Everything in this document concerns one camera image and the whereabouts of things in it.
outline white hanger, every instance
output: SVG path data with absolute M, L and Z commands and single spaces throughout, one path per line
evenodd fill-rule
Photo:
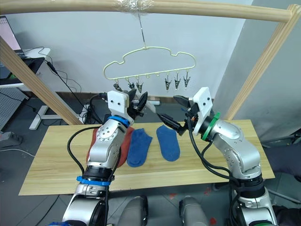
M 119 65 L 122 65 L 126 62 L 126 59 L 125 57 L 132 54 L 132 53 L 135 53 L 135 52 L 139 52 L 139 51 L 142 51 L 142 50 L 148 50 L 148 49 L 165 49 L 165 50 L 168 50 L 169 51 L 169 54 L 172 56 L 172 57 L 177 57 L 179 54 L 185 54 L 185 55 L 189 55 L 193 61 L 194 61 L 194 64 L 193 66 L 189 66 L 189 67 L 183 67 L 183 68 L 176 68 L 176 69 L 172 69 L 172 70 L 164 70 L 164 71 L 158 71 L 158 72 L 150 72 L 150 73 L 143 73 L 143 74 L 134 74 L 134 75 L 129 75 L 129 76 L 121 76 L 121 77 L 115 77 L 115 78 L 108 78 L 106 73 L 105 73 L 105 70 L 112 64 L 119 64 Z M 169 72 L 174 72 L 174 71 L 180 71 L 180 70 L 189 70 L 191 68 L 194 68 L 196 66 L 196 59 L 195 57 L 190 54 L 190 53 L 186 53 L 186 52 L 177 52 L 176 54 L 173 54 L 171 49 L 169 48 L 165 48 L 165 47 L 157 47 L 157 46 L 148 46 L 148 47 L 142 47 L 142 48 L 139 48 L 139 49 L 135 49 L 135 50 L 132 50 L 128 53 L 126 53 L 125 55 L 122 56 L 122 62 L 118 62 L 118 61 L 112 61 L 110 62 L 109 64 L 107 64 L 104 68 L 103 68 L 103 75 L 106 79 L 109 79 L 109 80 L 118 80 L 118 79 L 126 79 L 128 80 L 129 78 L 131 77 L 136 77 L 136 78 L 139 78 L 139 76 L 143 76 L 143 75 L 146 75 L 147 78 L 150 77 L 150 75 L 159 75 L 160 73 L 169 73 Z

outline black wire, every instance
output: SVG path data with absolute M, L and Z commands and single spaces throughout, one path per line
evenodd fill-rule
M 89 106 L 92 108 L 92 114 L 94 114 L 94 116 L 98 119 L 98 122 L 100 122 L 100 124 L 103 124 L 103 121 L 98 117 L 98 115 L 96 114 L 95 110 L 94 110 L 94 105 L 93 105 L 93 99 L 96 98 L 96 97 L 99 97 L 98 94 L 95 94 L 93 95 L 91 98 L 90 98 L 90 101 L 89 101 Z
M 47 57 L 49 57 L 49 58 L 50 58 L 50 60 L 51 60 L 51 64 L 53 64 L 53 61 L 52 61 L 52 58 L 51 58 L 51 56 L 49 56 L 49 55 L 47 55 L 47 54 L 43 54 L 43 53 L 41 53 L 41 51 L 42 51 L 43 49 L 45 49 L 45 47 L 44 47 L 44 46 L 38 46 L 38 47 L 31 48 L 31 49 L 28 49 L 28 50 L 26 50 L 26 51 L 23 51 L 23 52 L 24 52 L 24 53 L 26 53 L 26 52 L 28 52 L 28 51 L 31 51 L 31 50 L 33 50 L 33 49 L 36 49 L 36 48 L 42 48 L 41 50 L 39 50 L 39 51 L 38 51 L 38 53 L 39 53 L 39 54 L 41 54 L 41 55 L 44 55 L 44 56 L 47 56 Z
M 104 224 L 107 225 L 109 213 L 109 186 L 105 188 L 105 214 L 104 214 Z
M 61 73 L 66 74 L 67 80 L 72 80 L 72 81 L 74 81 L 76 84 L 78 84 L 78 86 L 79 86 L 79 88 L 80 88 L 80 93 L 81 93 L 81 85 L 80 85 L 77 81 L 75 81 L 74 79 L 68 79 L 68 74 L 67 74 L 66 72 L 63 72 L 63 71 L 60 71 L 60 70 L 57 70 L 57 72 L 61 72 Z
M 39 225 L 39 223 L 41 223 L 41 221 L 47 216 L 47 214 L 50 212 L 51 208 L 54 206 L 54 204 L 56 203 L 56 201 L 58 200 L 59 197 L 60 197 L 60 195 L 57 196 L 57 198 L 55 199 L 55 201 L 53 202 L 53 204 L 49 207 L 49 209 L 47 210 L 47 212 L 45 213 L 45 215 L 41 218 L 41 220 L 38 221 L 38 223 L 36 223 L 35 226 Z
M 230 207 L 229 207 L 229 217 L 230 217 L 230 223 L 231 223 L 232 226 L 238 226 L 237 221 L 235 220 L 235 217 L 234 217 L 233 206 L 237 202 L 237 200 L 239 199 L 239 197 L 240 197 L 240 193 L 238 192 L 235 195 L 235 197 L 232 200 L 232 202 L 230 203 Z
M 93 127 L 87 127 L 87 128 L 83 128 L 79 131 L 77 131 L 76 133 L 74 133 L 68 140 L 68 143 L 67 143 L 67 151 L 69 153 L 69 155 L 71 156 L 71 158 L 76 162 L 76 164 L 79 166 L 80 170 L 81 170 L 81 173 L 82 175 L 84 174 L 85 170 L 82 166 L 82 164 L 77 160 L 77 158 L 73 155 L 71 149 L 70 149 L 70 144 L 71 144 L 71 141 L 76 137 L 76 135 L 78 135 L 79 133 L 83 132 L 83 131 L 86 131 L 88 129 L 97 129 L 99 128 L 99 126 L 93 126 Z
M 0 92 L 0 94 L 5 95 L 5 96 L 7 96 L 7 97 L 10 98 L 10 99 L 20 101 L 21 103 L 23 102 L 22 100 L 12 98 L 12 97 L 10 97 L 9 95 L 6 95 L 5 93 Z M 57 119 L 57 120 L 55 120 L 55 121 L 54 121 L 53 123 L 51 123 L 51 124 L 45 124 L 45 123 L 43 122 L 43 120 L 42 120 L 42 117 L 41 117 L 40 114 L 37 112 L 37 110 L 36 110 L 35 107 L 30 106 L 30 105 L 27 105 L 27 104 L 25 104 L 25 103 L 23 103 L 23 104 L 24 104 L 25 106 L 30 107 L 30 108 L 33 110 L 33 112 L 35 112 L 35 113 L 39 116 L 39 118 L 41 119 L 41 122 L 42 122 L 42 124 L 43 124 L 44 126 L 52 126 L 52 125 L 55 124 L 57 121 L 61 120 L 61 119 Z
M 62 77 L 63 79 L 66 79 L 66 84 L 67 84 L 67 81 L 70 80 L 70 79 L 67 79 L 67 78 L 65 78 L 65 77 L 63 77 L 63 76 L 61 76 L 61 75 L 58 75 L 58 74 L 54 73 L 50 68 L 49 68 L 49 70 L 50 70 L 50 72 L 51 72 L 52 74 L 54 74 L 55 76 Z M 70 88 L 75 89 L 75 92 L 77 92 L 77 89 L 76 89 L 75 87 L 69 86 L 69 85 L 67 85 L 67 86 L 70 87 Z
M 230 181 L 232 181 L 233 183 L 235 183 L 236 186 L 239 186 L 239 182 L 236 178 L 234 178 L 232 176 L 232 173 L 229 169 L 225 168 L 225 167 L 220 167 L 220 166 L 215 166 L 215 165 L 212 165 L 211 163 L 209 163 L 205 158 L 204 158 L 204 154 L 205 152 L 208 150 L 208 148 L 212 145 L 213 141 L 211 140 L 209 142 L 209 144 L 203 149 L 202 153 L 199 151 L 196 143 L 195 143 L 195 140 L 194 140 L 194 137 L 193 137 L 193 133 L 192 133 L 192 125 L 191 125 L 191 118 L 190 117 L 187 117 L 187 124 L 188 124 L 188 131 L 189 131 L 189 136 L 190 136 L 190 140 L 191 140 L 191 143 L 192 143 L 192 146 L 194 147 L 196 153 L 198 154 L 198 156 L 200 157 L 204 167 L 212 172 L 213 174 L 217 175 L 217 176 L 220 176 L 222 178 L 225 178 L 225 179 L 228 179 Z M 224 170 L 226 172 L 228 172 L 229 176 L 226 176 L 224 174 L 221 174 L 219 172 L 216 172 L 215 170 L 213 170 L 212 168 L 214 169 L 217 169 L 217 170 Z M 237 226 L 237 222 L 234 218 L 234 214 L 233 214 L 233 206 L 235 204 L 235 202 L 238 200 L 239 196 L 240 196 L 240 193 L 238 192 L 237 195 L 235 196 L 235 198 L 232 200 L 232 187 L 230 185 L 230 182 L 229 182 L 229 186 L 230 186 L 230 190 L 229 190 L 229 202 L 230 202 L 230 208 L 229 208 L 229 220 L 230 220 L 230 224 L 231 226 Z
M 189 131 L 189 137 L 190 137 L 190 140 L 191 140 L 191 143 L 192 143 L 192 146 L 194 147 L 196 153 L 198 154 L 198 156 L 200 157 L 204 167 L 209 170 L 210 172 L 212 172 L 213 174 L 219 176 L 219 177 L 222 177 L 222 178 L 225 178 L 225 179 L 228 179 L 228 180 L 232 180 L 234 181 L 234 183 L 238 184 L 238 181 L 236 178 L 232 177 L 231 176 L 231 172 L 225 168 L 225 167 L 221 167 L 221 166 L 215 166 L 215 165 L 212 165 L 211 163 L 209 163 L 202 155 L 202 153 L 199 151 L 198 147 L 197 147 L 197 144 L 194 140 L 194 137 L 193 137 L 193 134 L 192 134 L 192 125 L 191 125 L 191 121 L 190 121 L 190 117 L 187 117 L 187 125 L 188 125 L 188 131 Z M 209 142 L 209 144 L 204 148 L 203 152 L 205 152 L 212 144 L 212 141 Z M 226 176 L 224 174 L 221 174 L 219 172 L 216 172 L 215 170 L 211 169 L 211 168 L 214 168 L 214 169 L 217 169 L 217 170 L 224 170 L 229 174 L 229 176 Z
M 68 86 L 68 84 L 62 79 L 62 77 L 58 74 L 58 72 L 56 70 L 53 70 L 50 68 L 50 66 L 48 65 L 50 71 L 53 71 L 60 79 L 61 81 L 67 86 L 67 88 L 70 90 L 70 92 L 74 95 L 74 97 L 77 99 L 77 101 L 82 105 L 82 107 L 84 109 L 86 109 L 88 111 L 88 109 L 86 108 L 86 106 L 83 105 L 83 103 L 78 99 L 78 97 L 75 95 L 75 93 L 73 93 L 73 91 L 70 89 L 70 87 Z M 97 118 L 95 118 L 93 115 L 92 115 L 92 118 L 95 119 L 99 124 L 102 124 L 102 121 L 101 120 L 98 120 Z

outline wooden beam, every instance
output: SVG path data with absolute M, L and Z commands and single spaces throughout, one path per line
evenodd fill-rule
M 130 7 L 124 7 L 124 2 L 119 0 L 0 0 L 0 13 L 125 11 Z M 149 1 L 149 5 L 146 6 L 143 12 L 147 13 L 221 16 L 277 22 L 288 22 L 292 16 L 291 11 L 286 9 L 195 0 L 155 0 Z
M 258 80 L 261 78 L 271 61 L 274 59 L 277 52 L 280 50 L 282 44 L 292 31 L 295 24 L 298 22 L 301 16 L 301 6 L 290 5 L 288 7 L 288 10 L 292 12 L 292 18 L 287 23 L 279 23 L 279 25 L 276 27 L 265 50 L 257 60 L 251 73 L 247 77 L 244 85 L 242 86 L 241 90 L 232 102 L 225 116 L 226 120 L 232 120 L 233 117 L 236 115 L 241 105 L 247 99 Z
M 76 117 L 76 113 L 32 72 L 2 37 L 0 37 L 0 61 L 66 123 L 69 125 L 82 124 Z

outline metal clip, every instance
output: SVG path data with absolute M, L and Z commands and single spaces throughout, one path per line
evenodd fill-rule
M 137 89 L 138 89 L 139 93 L 142 92 L 142 85 L 143 85 L 143 83 L 140 85 L 139 84 L 139 79 L 137 79 L 136 86 L 137 86 Z
M 177 89 L 178 89 L 179 83 L 180 83 L 180 81 L 181 81 L 181 79 L 180 79 L 180 80 L 178 80 L 178 75 L 179 75 L 179 73 L 177 72 L 177 79 L 174 79 L 174 83 L 175 83 L 175 90 L 177 90 Z
M 168 74 L 167 74 L 167 79 L 165 78 L 165 87 L 166 90 L 169 90 L 169 85 L 171 84 L 171 81 L 168 81 Z
M 119 86 L 118 80 L 117 80 L 116 83 L 113 85 L 113 87 L 114 87 L 117 91 L 122 92 L 122 89 L 121 89 L 120 86 Z
M 135 84 L 133 82 L 130 83 L 130 80 L 127 80 L 127 82 L 130 89 L 135 89 Z
M 188 82 L 190 80 L 190 77 L 188 78 L 188 71 L 186 72 L 186 79 L 185 79 L 185 77 L 183 77 L 183 78 L 184 78 L 185 88 L 187 88 Z

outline wooden table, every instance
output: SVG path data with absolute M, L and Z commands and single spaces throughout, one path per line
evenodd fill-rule
M 246 139 L 258 148 L 263 178 L 274 178 L 251 121 L 231 122 L 240 126 Z M 115 172 L 115 180 L 110 185 L 111 191 L 226 181 L 204 168 L 192 147 L 188 131 L 182 137 L 178 136 L 180 158 L 174 162 L 166 161 L 162 157 L 156 136 L 156 129 L 161 125 L 162 123 L 136 123 L 133 126 L 135 129 L 144 128 L 145 132 L 153 137 L 146 162 L 137 168 L 129 167 L 125 162 Z M 91 125 L 49 126 L 25 178 L 20 195 L 74 193 L 78 184 L 76 177 L 81 175 L 81 171 L 68 155 L 66 145 L 72 134 L 89 126 Z M 78 134 L 71 144 L 72 152 L 83 166 L 85 166 L 91 136 L 92 130 L 84 131 Z M 207 142 L 200 139 L 200 135 L 195 139 L 200 150 L 207 145 Z M 212 164 L 227 166 L 223 155 L 214 146 L 210 147 L 205 157 Z

